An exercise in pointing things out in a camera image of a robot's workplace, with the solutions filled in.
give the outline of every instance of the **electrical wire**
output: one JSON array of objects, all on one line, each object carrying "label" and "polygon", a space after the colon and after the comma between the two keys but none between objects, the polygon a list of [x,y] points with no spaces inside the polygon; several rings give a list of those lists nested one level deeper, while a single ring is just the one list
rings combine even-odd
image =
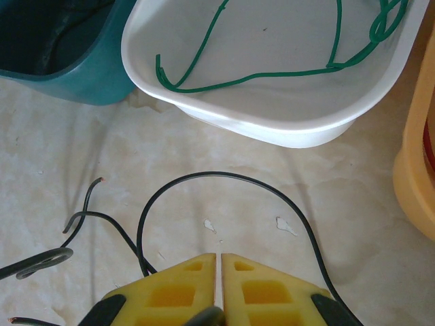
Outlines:
[{"label": "electrical wire", "polygon": [[[317,263],[319,264],[321,275],[323,276],[325,280],[325,284],[328,287],[329,291],[331,292],[334,299],[343,307],[343,309],[351,316],[351,318],[355,321],[355,323],[359,326],[363,326],[363,324],[359,321],[359,319],[352,313],[352,311],[347,307],[346,303],[343,301],[341,296],[338,294],[337,290],[334,287],[334,284],[332,284],[332,281],[328,275],[328,271],[325,266],[325,262],[323,260],[323,257],[321,256],[321,251],[319,248],[319,245],[315,239],[315,235],[313,232],[313,229],[311,229],[311,226],[305,217],[304,213],[299,209],[299,207],[285,194],[280,192],[278,189],[272,187],[271,185],[268,185],[267,183],[261,182],[257,179],[246,177],[244,175],[238,175],[236,173],[229,173],[229,172],[221,172],[221,171],[205,171],[205,172],[199,172],[199,173],[192,173],[191,175],[185,175],[183,177],[180,177],[178,179],[172,180],[171,182],[168,182],[166,185],[161,187],[151,198],[148,200],[145,208],[143,209],[143,212],[141,214],[141,218],[139,219],[139,225],[137,226],[137,235],[136,235],[136,247],[137,247],[137,257],[143,257],[143,249],[142,249],[142,238],[143,238],[143,227],[145,225],[146,217],[155,201],[163,195],[168,189],[172,188],[174,185],[177,185],[181,182],[197,179],[201,177],[225,177],[225,178],[231,178],[231,179],[237,179],[241,181],[245,181],[248,183],[252,183],[254,185],[257,185],[263,189],[266,189],[270,191],[272,194],[280,197],[290,208],[298,215],[299,219],[302,221],[302,224],[305,227],[305,230],[307,231],[308,237],[311,241],[311,246],[313,247],[315,258],[317,260]],[[144,259],[139,258],[139,265],[141,266],[141,270],[143,275],[145,276],[146,270],[147,270],[147,264]]]},{"label": "electrical wire", "polygon": [[12,317],[9,318],[8,321],[11,324],[19,324],[19,325],[31,325],[31,326],[60,326],[57,324],[51,324],[46,321],[39,321],[33,318],[24,318],[24,317]]},{"label": "electrical wire", "polygon": [[[306,70],[306,71],[290,71],[290,72],[270,72],[270,73],[254,73],[252,75],[248,75],[243,78],[235,79],[232,81],[226,81],[224,83],[210,85],[210,86],[204,86],[204,87],[198,87],[198,88],[190,88],[190,89],[183,89],[179,88],[190,76],[190,74],[193,72],[196,64],[199,61],[199,58],[201,57],[201,54],[203,53],[205,46],[207,45],[207,42],[211,36],[211,32],[213,31],[216,22],[218,21],[218,18],[220,17],[222,11],[226,8],[226,5],[228,4],[230,0],[224,0],[222,4],[217,9],[217,12],[215,13],[215,16],[213,17],[213,20],[211,21],[211,24],[209,28],[207,29],[207,32],[205,33],[203,42],[201,43],[200,48],[198,49],[198,52],[196,53],[192,63],[188,67],[187,71],[184,73],[184,75],[181,77],[181,79],[173,84],[169,81],[164,68],[162,67],[161,63],[161,55],[156,55],[156,77],[160,84],[165,87],[166,89],[177,92],[177,93],[197,93],[197,92],[205,92],[209,90],[217,90],[219,88],[225,88],[229,86],[234,86],[238,84],[242,84],[244,82],[247,82],[251,79],[255,78],[264,78],[264,77],[302,77],[302,76],[309,76],[309,75],[319,75],[324,73],[334,73],[337,71],[340,71],[344,68],[352,67],[354,65],[357,65],[358,63],[362,62],[365,58],[367,58],[368,55],[370,55],[375,48],[378,46],[379,43],[382,41],[385,41],[398,27],[400,22],[402,21],[406,9],[408,6],[408,0],[379,0],[379,5],[381,7],[381,11],[378,14],[378,16],[375,18],[374,22],[370,26],[369,31],[369,40],[367,46],[365,46],[361,51],[359,51],[356,55],[352,56],[349,60],[345,62],[335,62],[335,56],[338,49],[338,44],[340,42],[340,35],[341,35],[341,23],[343,19],[343,4],[341,0],[336,0],[337,4],[337,22],[336,22],[336,32],[335,32],[335,38],[334,38],[334,44],[332,46],[332,51],[330,55],[330,59],[328,63],[326,64],[326,67],[323,69],[312,69],[312,70]],[[397,6],[399,5],[398,12],[396,14],[396,17],[394,18],[393,22],[387,29],[387,19],[388,14]]]},{"label": "electrical wire", "polygon": [[[98,178],[90,184],[84,198],[83,213],[88,210],[90,195],[92,194],[93,189],[102,181],[104,181],[104,178]],[[77,233],[80,231],[80,228],[82,227],[84,222],[84,215],[82,214],[81,216],[82,217],[80,218],[77,227],[74,229],[70,237],[68,237],[68,239],[60,246],[60,248],[44,251],[43,253],[40,253],[38,255],[34,255],[12,265],[0,268],[0,280],[14,274],[16,275],[17,279],[22,280],[34,274],[38,270],[52,267],[70,258],[73,255],[73,250],[66,248],[66,246],[75,238]]]},{"label": "electrical wire", "polygon": [[[147,202],[147,204],[145,205],[143,212],[141,214],[141,217],[139,219],[139,224],[137,226],[137,236],[136,236],[136,246],[133,243],[133,241],[128,237],[127,233],[122,229],[122,227],[120,226],[120,224],[118,222],[116,222],[115,219],[113,219],[112,217],[110,217],[109,215],[103,214],[103,213],[99,213],[99,212],[93,212],[93,211],[87,211],[87,207],[88,207],[88,202],[90,199],[90,195],[92,193],[92,190],[94,188],[94,186],[96,184],[98,184],[99,182],[101,182],[103,180],[103,178],[98,178],[96,181],[94,181],[91,186],[89,187],[87,193],[86,193],[86,198],[85,198],[85,203],[84,203],[84,210],[81,212],[77,212],[75,213],[68,221],[68,224],[66,226],[66,228],[64,229],[63,233],[66,233],[69,231],[69,229],[71,228],[71,226],[73,225],[73,222],[75,221],[75,219],[77,219],[78,217],[80,217],[80,221],[83,224],[83,220],[85,219],[86,216],[94,216],[94,217],[99,217],[101,219],[104,219],[108,222],[110,222],[110,224],[112,224],[115,229],[117,229],[117,231],[121,234],[121,236],[123,237],[123,239],[127,242],[128,246],[130,247],[130,249],[132,251],[135,252],[138,260],[139,260],[139,265],[142,271],[142,274],[144,277],[147,277],[153,273],[156,272],[156,269],[147,261],[147,259],[143,256],[143,247],[142,247],[142,240],[143,240],[143,228],[145,225],[145,220],[147,218],[147,215],[152,207],[152,205],[155,203],[155,201],[157,201],[157,199],[163,195],[168,189],[172,188],[173,186],[182,183],[184,181],[188,181],[188,180],[192,180],[192,179],[197,179],[197,178],[201,178],[201,177],[225,177],[225,178],[231,178],[231,179],[237,179],[237,180],[241,180],[241,181],[245,181],[248,183],[252,183],[254,185],[257,185],[265,190],[268,190],[269,192],[271,192],[272,194],[278,196],[280,199],[282,199],[287,205],[290,206],[290,208],[296,213],[296,215],[299,217],[299,219],[302,221],[303,226],[305,227],[305,230],[307,231],[309,240],[311,241],[311,245],[313,247],[314,250],[314,254],[317,260],[317,263],[319,265],[319,269],[321,272],[321,275],[323,276],[324,280],[325,280],[325,284],[328,287],[329,291],[331,292],[332,296],[334,297],[334,299],[343,307],[343,309],[347,312],[347,314],[349,314],[349,316],[355,321],[356,325],[359,326],[363,326],[363,324],[358,320],[358,318],[352,313],[352,311],[349,309],[349,307],[347,307],[346,303],[343,301],[343,299],[341,298],[341,296],[338,294],[337,290],[335,289],[329,275],[328,275],[328,271],[326,269],[323,257],[321,255],[321,251],[319,248],[319,245],[316,241],[315,235],[313,230],[311,229],[311,226],[307,220],[307,218],[305,217],[304,213],[299,209],[299,207],[290,199],[288,198],[285,194],[283,194],[282,192],[280,192],[278,189],[272,187],[271,185],[268,185],[267,183],[261,182],[257,179],[251,178],[251,177],[246,177],[244,175],[238,175],[236,173],[227,173],[227,172],[221,172],[221,171],[205,171],[205,172],[199,172],[199,173],[192,173],[190,175],[185,175],[182,176],[180,178],[177,178],[175,180],[172,180],[170,182],[168,182],[166,185],[164,185],[163,187],[161,187]],[[74,238],[73,234],[70,236],[69,239],[67,239],[67,241],[65,242],[71,242],[71,240]],[[16,264],[22,264],[24,265],[24,261],[20,261]],[[6,275],[5,271],[10,268],[11,266],[7,266],[6,268],[2,268],[0,270],[0,279],[4,278],[2,276]],[[35,267],[34,265],[31,266],[25,266],[25,268],[32,268]],[[25,319],[25,318],[21,318],[21,317],[15,317],[10,319],[10,321],[12,323],[15,324],[23,324],[23,325],[34,325],[34,326],[58,326],[55,324],[51,324],[51,323],[47,323],[47,322],[43,322],[43,321],[38,321],[36,319]]]}]

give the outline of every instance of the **white plastic basin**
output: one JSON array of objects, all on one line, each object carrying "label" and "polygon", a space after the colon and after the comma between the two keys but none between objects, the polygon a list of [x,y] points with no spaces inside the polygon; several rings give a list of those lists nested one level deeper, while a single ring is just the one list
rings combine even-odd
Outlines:
[{"label": "white plastic basin", "polygon": [[[177,82],[222,0],[138,0],[124,30],[122,60],[139,88],[192,117],[276,145],[312,147],[342,134],[385,96],[404,68],[428,2],[410,1],[393,35],[354,67],[180,94],[160,85],[155,57],[161,54],[169,80]],[[368,44],[379,11],[379,0],[343,1],[336,61],[345,62]],[[335,28],[335,0],[231,0],[182,88],[259,72],[324,68]]]}]

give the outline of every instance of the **white debris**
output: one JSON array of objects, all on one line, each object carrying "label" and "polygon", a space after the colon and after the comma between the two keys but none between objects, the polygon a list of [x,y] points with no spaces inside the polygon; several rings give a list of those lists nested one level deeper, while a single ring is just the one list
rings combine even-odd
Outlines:
[{"label": "white debris", "polygon": [[213,224],[211,224],[211,221],[209,219],[204,220],[204,226],[211,230],[214,234],[216,233],[215,228],[213,227]]}]

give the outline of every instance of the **yellow plastic object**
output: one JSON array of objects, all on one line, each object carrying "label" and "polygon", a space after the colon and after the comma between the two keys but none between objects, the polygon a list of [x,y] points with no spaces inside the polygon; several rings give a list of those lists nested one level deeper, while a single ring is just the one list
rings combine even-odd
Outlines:
[{"label": "yellow plastic object", "polygon": [[182,326],[213,305],[215,271],[207,253],[108,293],[126,297],[111,326]]},{"label": "yellow plastic object", "polygon": [[222,255],[227,326],[327,326],[311,300],[325,289],[233,254]]},{"label": "yellow plastic object", "polygon": [[394,164],[394,190],[403,211],[427,237],[435,240],[435,176],[425,156],[423,131],[435,107],[435,32],[432,31]]}]

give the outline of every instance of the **floor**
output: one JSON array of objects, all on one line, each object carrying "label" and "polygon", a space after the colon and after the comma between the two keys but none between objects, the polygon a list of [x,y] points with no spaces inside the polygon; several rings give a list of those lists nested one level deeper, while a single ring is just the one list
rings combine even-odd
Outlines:
[{"label": "floor", "polygon": [[[301,207],[338,292],[365,325],[433,325],[435,244],[406,220],[392,184],[426,37],[374,109],[310,149],[248,139],[138,91],[117,105],[91,107],[0,80],[0,266],[58,247],[97,177],[106,181],[90,210],[113,216],[134,238],[160,186],[225,170],[270,183]],[[105,221],[89,217],[70,247],[74,256],[57,267],[1,281],[0,324],[18,315],[77,325],[108,291],[141,277],[135,256]],[[200,179],[170,190],[150,213],[143,247],[158,270],[231,252],[325,286],[295,214],[239,181]]]}]

